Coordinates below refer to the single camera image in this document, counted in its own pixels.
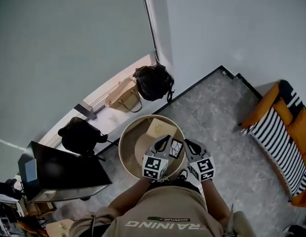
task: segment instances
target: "beige t-shirt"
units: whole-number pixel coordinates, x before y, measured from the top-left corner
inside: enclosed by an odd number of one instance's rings
[[[206,209],[204,198],[197,192],[167,186],[146,192],[138,204],[123,216],[115,217],[110,209],[96,213],[94,226],[108,224],[106,237],[222,237],[222,226]],[[70,237],[79,237],[91,226],[91,218],[73,224]]]

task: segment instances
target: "black backpack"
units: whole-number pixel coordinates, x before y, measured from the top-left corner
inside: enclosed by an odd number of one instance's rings
[[[165,66],[161,64],[155,67],[143,66],[137,68],[133,76],[137,79],[139,93],[145,100],[154,101],[168,93],[167,102],[171,103],[174,79],[169,75]]]
[[[78,117],[72,118],[58,131],[58,135],[62,137],[65,149],[85,157],[94,155],[96,144],[105,143],[108,138],[107,134],[103,135],[100,130]]]

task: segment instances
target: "white wall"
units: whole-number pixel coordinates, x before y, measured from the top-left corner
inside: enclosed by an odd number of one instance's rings
[[[0,0],[0,139],[26,147],[153,51],[143,0]]]
[[[168,22],[168,10],[166,0],[147,0],[149,14],[153,25],[153,33],[158,50],[159,61],[165,65],[168,72],[171,73],[177,81],[177,70],[173,67],[172,46],[170,40],[170,29]],[[179,83],[175,83],[174,97],[182,93],[184,90]],[[110,108],[103,109],[97,114],[97,119],[89,120],[89,123],[100,129],[103,133],[109,134],[109,140],[115,141],[120,138],[124,129],[135,119],[144,115],[150,115],[167,104],[166,96],[163,99],[158,99],[154,102],[142,99],[143,108],[138,113],[122,113]],[[94,151],[97,153],[107,147],[109,143],[97,144]],[[60,150],[65,150],[63,145],[58,147]]]
[[[18,160],[23,151],[0,142],[0,182],[14,178],[18,173]]]
[[[286,79],[306,105],[306,0],[167,0],[175,84],[220,65],[264,94]]]

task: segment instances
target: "cardboard box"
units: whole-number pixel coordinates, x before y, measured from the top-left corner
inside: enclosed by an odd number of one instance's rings
[[[163,135],[170,135],[174,137],[176,131],[177,127],[154,118],[150,127],[148,128],[147,135],[153,137],[154,139],[157,139]]]

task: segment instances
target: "person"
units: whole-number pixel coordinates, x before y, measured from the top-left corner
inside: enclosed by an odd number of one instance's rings
[[[204,199],[187,176],[184,169],[173,182],[141,178],[108,207],[74,222],[70,237],[224,236],[230,210],[212,180],[201,182]],[[225,236],[255,237],[244,215],[237,218],[241,223],[234,218],[234,231]]]

